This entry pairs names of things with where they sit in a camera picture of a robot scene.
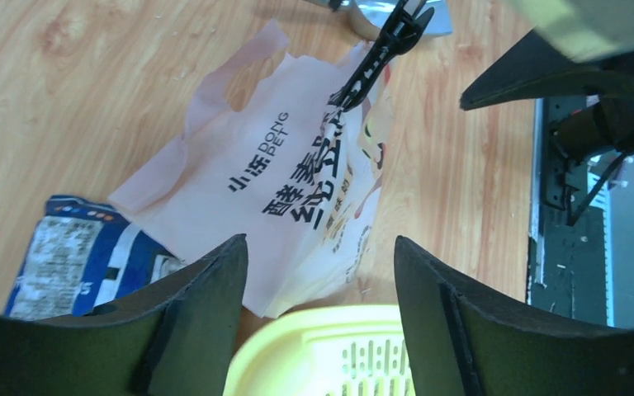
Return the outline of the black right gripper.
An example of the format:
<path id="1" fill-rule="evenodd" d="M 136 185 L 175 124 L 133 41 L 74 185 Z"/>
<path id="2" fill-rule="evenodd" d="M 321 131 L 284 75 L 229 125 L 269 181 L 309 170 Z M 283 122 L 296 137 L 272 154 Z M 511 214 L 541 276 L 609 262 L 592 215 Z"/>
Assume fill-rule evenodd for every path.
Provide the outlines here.
<path id="1" fill-rule="evenodd" d="M 598 101 L 552 124 L 556 153 L 571 162 L 610 150 L 634 153 L 634 51 L 576 63 L 529 31 L 461 94 L 459 103 L 469 111 L 565 96 Z"/>

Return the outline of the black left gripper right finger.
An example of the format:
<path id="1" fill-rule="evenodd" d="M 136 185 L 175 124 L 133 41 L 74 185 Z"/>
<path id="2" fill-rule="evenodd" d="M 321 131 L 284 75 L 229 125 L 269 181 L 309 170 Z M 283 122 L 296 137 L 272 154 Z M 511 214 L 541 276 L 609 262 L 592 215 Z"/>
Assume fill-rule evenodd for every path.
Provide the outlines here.
<path id="1" fill-rule="evenodd" d="M 395 240 L 395 287 L 418 395 L 634 395 L 634 329 L 534 308 Z"/>

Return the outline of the pink cat litter bag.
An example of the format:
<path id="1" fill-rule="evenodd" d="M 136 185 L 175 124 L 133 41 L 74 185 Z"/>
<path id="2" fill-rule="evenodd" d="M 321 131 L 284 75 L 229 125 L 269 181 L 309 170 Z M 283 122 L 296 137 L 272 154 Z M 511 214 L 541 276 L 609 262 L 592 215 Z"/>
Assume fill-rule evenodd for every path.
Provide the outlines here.
<path id="1" fill-rule="evenodd" d="M 329 104 L 374 50 L 332 64 L 286 55 L 233 110 L 225 89 L 243 67 L 283 51 L 271 21 L 195 90 L 185 130 L 110 202 L 175 257 L 194 262 L 228 237 L 248 245 L 243 304 L 276 318 L 356 277 L 376 215 L 392 126 L 384 71 L 359 106 Z"/>

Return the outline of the metal litter scoop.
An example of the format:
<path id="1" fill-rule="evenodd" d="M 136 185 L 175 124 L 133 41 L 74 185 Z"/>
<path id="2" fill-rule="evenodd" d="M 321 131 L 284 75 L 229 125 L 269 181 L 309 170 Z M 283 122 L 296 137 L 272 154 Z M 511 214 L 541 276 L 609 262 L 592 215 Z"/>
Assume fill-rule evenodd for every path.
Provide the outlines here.
<path id="1" fill-rule="evenodd" d="M 388 25 L 404 26 L 404 20 L 416 20 L 418 17 L 431 15 L 425 22 L 424 38 L 435 38 L 451 35 L 452 20 L 445 1 L 327 1 L 307 0 L 318 7 L 332 12 L 343 12 L 353 32 L 365 40 L 374 41 L 381 30 Z"/>

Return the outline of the black bag clip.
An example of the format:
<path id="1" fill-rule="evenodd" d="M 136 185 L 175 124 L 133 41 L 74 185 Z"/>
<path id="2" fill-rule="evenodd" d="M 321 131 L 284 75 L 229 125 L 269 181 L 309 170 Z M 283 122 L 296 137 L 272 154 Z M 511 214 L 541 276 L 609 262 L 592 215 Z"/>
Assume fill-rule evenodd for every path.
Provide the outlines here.
<path id="1" fill-rule="evenodd" d="M 404 20 L 404 26 L 388 25 L 371 42 L 371 48 L 351 77 L 328 100 L 331 106 L 350 111 L 362 104 L 389 62 L 413 49 L 423 38 L 424 23 L 431 15 Z"/>

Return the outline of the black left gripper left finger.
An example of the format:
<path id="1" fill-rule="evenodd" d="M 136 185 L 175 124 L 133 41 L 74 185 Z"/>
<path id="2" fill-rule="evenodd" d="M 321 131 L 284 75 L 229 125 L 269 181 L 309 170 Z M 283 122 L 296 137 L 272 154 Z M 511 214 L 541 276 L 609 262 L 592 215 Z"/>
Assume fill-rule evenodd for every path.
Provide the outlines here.
<path id="1" fill-rule="evenodd" d="M 222 394 L 247 269 L 237 234 L 83 316 L 0 316 L 0 395 Z"/>

